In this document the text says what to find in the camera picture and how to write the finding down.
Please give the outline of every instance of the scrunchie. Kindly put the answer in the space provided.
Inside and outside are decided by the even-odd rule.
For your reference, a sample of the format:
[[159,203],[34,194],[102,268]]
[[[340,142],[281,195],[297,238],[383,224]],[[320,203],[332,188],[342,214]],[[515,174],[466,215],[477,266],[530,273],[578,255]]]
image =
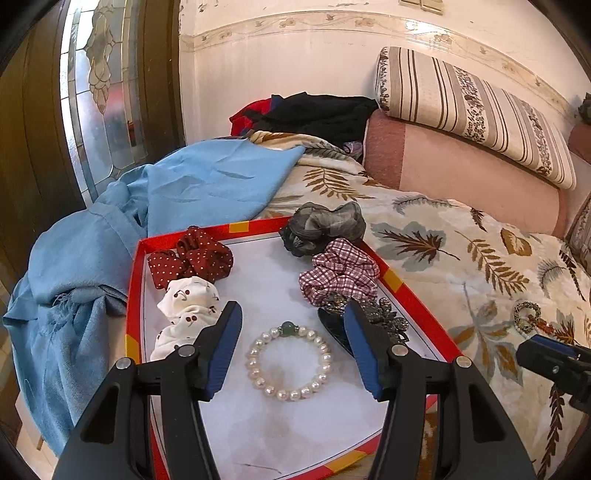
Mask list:
[[229,275],[234,262],[228,247],[196,226],[190,226],[178,240],[177,253],[178,256],[173,250],[163,250],[148,257],[156,288],[168,288],[172,280],[194,276],[214,283]]
[[378,264],[344,238],[333,240],[312,258],[314,268],[300,274],[300,290],[317,307],[330,292],[350,299],[375,299]]
[[157,336],[150,361],[162,360],[181,345],[193,344],[201,330],[215,325],[220,314],[216,287],[199,278],[181,278],[168,284],[158,309],[172,325]]
[[329,210],[312,202],[298,208],[287,225],[279,230],[285,248],[296,257],[316,255],[335,238],[355,243],[363,238],[365,220],[356,202]]

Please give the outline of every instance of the green bead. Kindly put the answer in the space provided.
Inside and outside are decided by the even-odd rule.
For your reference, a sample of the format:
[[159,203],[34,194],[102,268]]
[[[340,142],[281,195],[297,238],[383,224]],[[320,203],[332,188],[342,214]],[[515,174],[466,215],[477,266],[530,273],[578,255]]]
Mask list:
[[296,334],[296,326],[293,322],[283,322],[280,328],[282,337],[290,337]]

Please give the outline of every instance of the floral wall border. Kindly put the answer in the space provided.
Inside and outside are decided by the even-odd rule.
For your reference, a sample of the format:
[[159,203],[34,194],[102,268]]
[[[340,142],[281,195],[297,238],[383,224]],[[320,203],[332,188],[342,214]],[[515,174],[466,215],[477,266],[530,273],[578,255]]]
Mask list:
[[578,118],[576,109],[561,94],[530,69],[499,50],[447,28],[395,15],[338,10],[268,15],[224,25],[198,35],[182,34],[180,50],[198,52],[248,38],[311,30],[356,31],[384,35],[474,60],[503,73],[534,92],[568,123],[574,124]]

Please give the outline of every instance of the white wall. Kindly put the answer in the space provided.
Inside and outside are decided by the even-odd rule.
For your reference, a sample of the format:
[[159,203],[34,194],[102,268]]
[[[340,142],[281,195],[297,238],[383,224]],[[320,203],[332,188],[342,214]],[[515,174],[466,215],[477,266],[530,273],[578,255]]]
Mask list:
[[[181,34],[198,35],[196,39],[236,22],[298,11],[334,9],[412,18],[499,50],[545,80],[572,107],[591,91],[591,82],[566,42],[527,0],[444,0],[442,16],[400,5],[398,0],[181,0],[181,6]],[[373,65],[379,48],[388,43],[404,45],[403,41],[387,42],[383,35],[370,33],[288,34],[287,30],[283,35],[233,38],[194,53],[181,42],[181,88],[188,138],[228,134],[229,115],[271,93],[290,95],[307,90],[373,96]],[[465,58],[454,61],[440,52],[431,54],[484,75],[530,101],[528,92],[513,86],[499,72],[485,75],[481,65],[472,66]],[[191,57],[194,60],[189,66]]]

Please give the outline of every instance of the beaded bracelet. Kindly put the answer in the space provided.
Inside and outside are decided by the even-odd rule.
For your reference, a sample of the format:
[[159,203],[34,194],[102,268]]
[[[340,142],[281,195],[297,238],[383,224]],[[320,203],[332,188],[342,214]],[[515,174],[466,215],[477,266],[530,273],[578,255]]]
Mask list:
[[[278,337],[295,336],[309,342],[312,342],[318,347],[320,351],[320,368],[319,373],[315,375],[310,383],[300,387],[296,390],[277,390],[273,385],[267,383],[261,371],[259,362],[259,355],[265,345]],[[294,325],[292,322],[283,322],[280,327],[274,327],[268,332],[263,332],[251,346],[250,351],[246,354],[248,361],[246,368],[248,369],[248,377],[253,380],[255,388],[263,390],[266,396],[275,397],[277,400],[291,400],[297,401],[304,398],[310,398],[314,393],[320,390],[320,387],[328,382],[328,373],[332,370],[333,356],[330,353],[328,344],[324,339],[318,335],[314,330],[304,326]]]

